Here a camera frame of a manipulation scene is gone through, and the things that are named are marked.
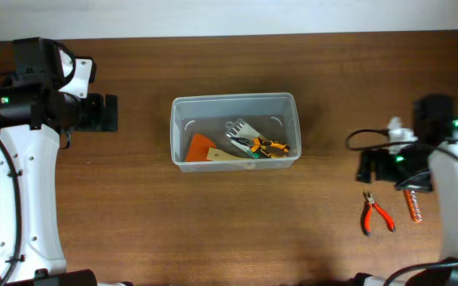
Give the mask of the orange scraper with wooden handle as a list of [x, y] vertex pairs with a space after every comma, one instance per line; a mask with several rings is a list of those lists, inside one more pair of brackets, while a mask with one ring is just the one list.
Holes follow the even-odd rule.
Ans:
[[192, 135], [184, 162], [189, 164], [227, 165], [229, 168], [256, 168], [256, 163], [223, 151], [212, 139], [201, 133]]

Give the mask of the orange black long-nose pliers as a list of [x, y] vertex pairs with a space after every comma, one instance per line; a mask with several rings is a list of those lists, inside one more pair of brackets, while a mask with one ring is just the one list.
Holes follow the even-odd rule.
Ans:
[[244, 137], [231, 137], [233, 142], [244, 145], [249, 149], [254, 159], [260, 158], [285, 158], [290, 151], [289, 145], [280, 141], [265, 140], [259, 137], [247, 139]]

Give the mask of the clear case of coloured plugs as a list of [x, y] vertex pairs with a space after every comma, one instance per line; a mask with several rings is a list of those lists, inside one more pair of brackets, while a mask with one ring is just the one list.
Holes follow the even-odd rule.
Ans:
[[256, 137], [265, 139], [256, 129], [254, 129], [249, 123], [245, 122], [242, 118], [238, 118], [233, 122], [226, 122], [226, 133], [224, 134], [234, 146], [242, 150], [249, 158], [254, 159], [255, 155], [251, 154], [250, 148], [242, 145], [234, 140], [233, 137], [241, 137], [249, 140], [253, 140]]

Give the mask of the clear plastic storage container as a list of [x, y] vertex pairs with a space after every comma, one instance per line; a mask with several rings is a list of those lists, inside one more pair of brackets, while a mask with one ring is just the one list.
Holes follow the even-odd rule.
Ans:
[[275, 92], [174, 99], [170, 149], [182, 172], [288, 168], [301, 156], [294, 97]]

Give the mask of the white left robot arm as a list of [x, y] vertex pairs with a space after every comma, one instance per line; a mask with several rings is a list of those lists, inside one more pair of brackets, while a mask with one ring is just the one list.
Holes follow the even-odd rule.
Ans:
[[42, 37], [15, 40], [0, 87], [0, 285], [95, 285], [68, 271], [56, 215], [56, 158], [71, 134], [114, 132], [115, 95], [91, 93], [96, 65]]

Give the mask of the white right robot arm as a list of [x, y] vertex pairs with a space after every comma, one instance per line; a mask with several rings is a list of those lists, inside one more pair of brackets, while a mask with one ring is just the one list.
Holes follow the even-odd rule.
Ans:
[[435, 191], [442, 221], [440, 259], [399, 269], [387, 278], [358, 273], [353, 285], [458, 285], [458, 116], [448, 95], [431, 94], [413, 105], [413, 126], [392, 118], [378, 131], [387, 141], [346, 148], [360, 154], [355, 178], [387, 181], [408, 195]]

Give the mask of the orange socket bit rail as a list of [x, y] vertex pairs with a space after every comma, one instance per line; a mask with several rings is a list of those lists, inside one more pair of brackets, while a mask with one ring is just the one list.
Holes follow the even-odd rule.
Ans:
[[409, 215], [415, 223], [422, 222], [421, 210], [417, 200], [416, 192], [404, 190], [403, 194], [406, 199], [406, 204], [409, 210]]

